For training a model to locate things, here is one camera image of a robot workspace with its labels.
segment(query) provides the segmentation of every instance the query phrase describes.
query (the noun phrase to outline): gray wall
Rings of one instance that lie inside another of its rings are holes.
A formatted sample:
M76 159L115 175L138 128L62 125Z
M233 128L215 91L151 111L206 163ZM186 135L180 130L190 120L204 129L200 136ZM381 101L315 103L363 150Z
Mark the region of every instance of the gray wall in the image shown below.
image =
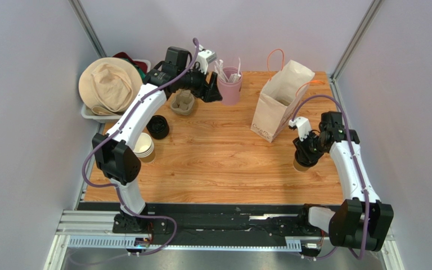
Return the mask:
M332 72L371 0L81 0L109 56L125 51L153 64L192 38L228 65L266 70L275 48L312 70ZM272 70L281 66L274 55Z
M0 269L42 269L96 124L77 81L96 59L66 0L0 1Z
M432 269L432 1L385 1L338 85L406 269Z

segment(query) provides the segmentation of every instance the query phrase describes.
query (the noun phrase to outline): white paper bag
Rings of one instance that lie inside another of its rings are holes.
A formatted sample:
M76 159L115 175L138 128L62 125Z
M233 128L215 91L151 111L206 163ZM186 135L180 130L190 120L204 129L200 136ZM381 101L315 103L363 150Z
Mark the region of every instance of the white paper bag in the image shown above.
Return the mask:
M290 60L261 90L251 130L268 142L274 141L288 125L289 118L313 77L314 72L309 68ZM298 89L305 83L296 96Z

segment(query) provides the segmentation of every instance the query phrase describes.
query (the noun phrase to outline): black lid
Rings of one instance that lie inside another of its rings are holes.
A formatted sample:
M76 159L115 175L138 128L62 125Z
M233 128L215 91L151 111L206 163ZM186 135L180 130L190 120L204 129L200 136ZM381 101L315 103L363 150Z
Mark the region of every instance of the black lid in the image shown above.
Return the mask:
M150 135L156 139L160 140L165 138L169 134L169 125L166 118L161 115L154 115L151 120L146 125Z

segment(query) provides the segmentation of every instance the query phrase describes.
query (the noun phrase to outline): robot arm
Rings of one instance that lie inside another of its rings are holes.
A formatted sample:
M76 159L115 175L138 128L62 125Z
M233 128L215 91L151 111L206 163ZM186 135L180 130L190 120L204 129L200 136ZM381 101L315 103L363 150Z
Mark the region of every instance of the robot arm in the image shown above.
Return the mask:
M95 160L98 169L103 171L105 177L118 186L121 199L125 202L125 205L121 206L121 210L126 214L130 215L125 206L140 214L146 205L141 197L137 181L141 162L133 153L133 148L154 113L163 106L172 93L176 93L179 89L190 89L195 97L204 102L222 100L216 84L217 74L212 73L209 83L206 82L208 65L216 59L216 53L204 49L202 46L199 47L195 66L192 69L162 91L154 92L157 87L173 80L184 71L188 57L192 57L189 51L169 47L165 61L158 63L154 69L146 74L144 84L141 86L137 97L120 120L108 130L106 135L97 133L93 137L93 147L96 148L103 140L107 139L109 134L119 131L115 137L95 153ZM136 110L130 115L135 106L137 106Z
M319 161L324 153L329 153L337 168L343 189L344 202L336 212L328 208L308 205L306 222L327 232L334 246L358 249L363 235L364 206L370 204L366 250L379 251L388 233L394 212L391 205L382 204L372 188L361 159L361 147L355 130L349 130L347 141L343 119L340 112L326 112L321 115L320 134L311 130L309 120L298 117L289 122L291 129L298 129L299 137L294 139L296 146L295 168L308 170ZM351 155L349 144L354 148ZM362 171L369 201L365 200L363 190L353 159L357 159Z

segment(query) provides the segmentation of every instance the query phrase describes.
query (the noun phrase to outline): wooden table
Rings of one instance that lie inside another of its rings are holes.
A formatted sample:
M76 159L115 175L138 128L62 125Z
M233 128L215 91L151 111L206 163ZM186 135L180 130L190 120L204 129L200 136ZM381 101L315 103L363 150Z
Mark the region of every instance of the wooden table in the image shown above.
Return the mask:
M170 133L155 142L156 159L143 163L139 188L148 202L340 204L343 200L336 167L329 155L305 173L293 168L296 131L288 128L272 142L250 131L259 92L269 72L244 72L241 101L236 106L197 100L190 116L173 113L170 102L157 112L168 120ZM303 99L315 94L331 96L324 72ZM314 129L321 113L335 110L332 101L317 98L300 111ZM113 124L106 124L106 131ZM109 182L94 166L90 180ZM118 201L114 188L88 187L85 201Z

